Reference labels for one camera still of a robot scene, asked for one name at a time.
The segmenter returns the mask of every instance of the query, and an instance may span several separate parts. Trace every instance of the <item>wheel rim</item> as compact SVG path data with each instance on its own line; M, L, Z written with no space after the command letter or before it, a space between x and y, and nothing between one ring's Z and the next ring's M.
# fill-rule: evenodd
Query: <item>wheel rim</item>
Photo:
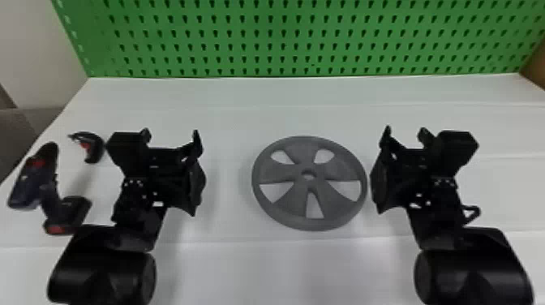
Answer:
M333 153L333 158L316 164L315 156L321 149ZM272 158L283 151L294 164L280 163ZM305 178L311 174L312 179ZM359 181L361 191L350 200L328 181ZM261 185L293 183L280 199L272 202ZM281 224L298 230L331 230L343 226L362 208L367 194L367 176L358 159L346 148L330 140L312 136L294 136L270 144L255 160L251 184L261 208ZM307 217L307 196L315 195L323 218Z

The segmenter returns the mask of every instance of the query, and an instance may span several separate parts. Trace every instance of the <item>green pegboard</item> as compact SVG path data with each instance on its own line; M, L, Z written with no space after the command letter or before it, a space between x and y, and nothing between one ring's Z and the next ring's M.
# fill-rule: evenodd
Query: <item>green pegboard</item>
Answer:
M53 0L89 76L519 71L545 1Z

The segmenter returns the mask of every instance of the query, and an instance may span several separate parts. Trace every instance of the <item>wheel spoke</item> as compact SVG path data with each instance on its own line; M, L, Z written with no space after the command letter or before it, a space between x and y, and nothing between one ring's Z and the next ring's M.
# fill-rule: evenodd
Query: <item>wheel spoke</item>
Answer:
M313 162L318 150L320 150L320 147L309 142L294 143L284 148L285 154L288 155L295 164Z
M324 218L336 217L350 208L354 202L339 193L324 179L316 179L315 192Z
M324 173L326 180L333 181L353 181L359 180L356 171L346 161L342 160L339 156L333 157L331 160L324 164L317 165L319 169Z
M298 169L293 164L283 164L270 158L265 158L260 166L259 183L285 183L297 179Z
M294 185L275 203L284 211L305 217L307 215L308 185L294 183Z

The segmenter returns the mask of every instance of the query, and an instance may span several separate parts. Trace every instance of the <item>wheel center hole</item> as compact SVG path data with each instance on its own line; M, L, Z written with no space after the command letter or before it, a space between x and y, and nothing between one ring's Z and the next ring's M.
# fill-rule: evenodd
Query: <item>wheel center hole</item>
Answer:
M303 171L303 177L306 180L314 180L316 178L316 173L311 170L304 170Z

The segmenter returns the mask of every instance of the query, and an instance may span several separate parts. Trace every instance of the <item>red button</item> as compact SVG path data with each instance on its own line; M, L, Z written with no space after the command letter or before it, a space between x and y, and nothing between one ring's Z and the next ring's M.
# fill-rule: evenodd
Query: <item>red button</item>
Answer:
M32 167L35 169L40 169L44 167L44 165L45 165L45 161L43 161L42 159L36 159L32 162Z
M64 229L61 226L48 226L47 233L49 234L64 234Z

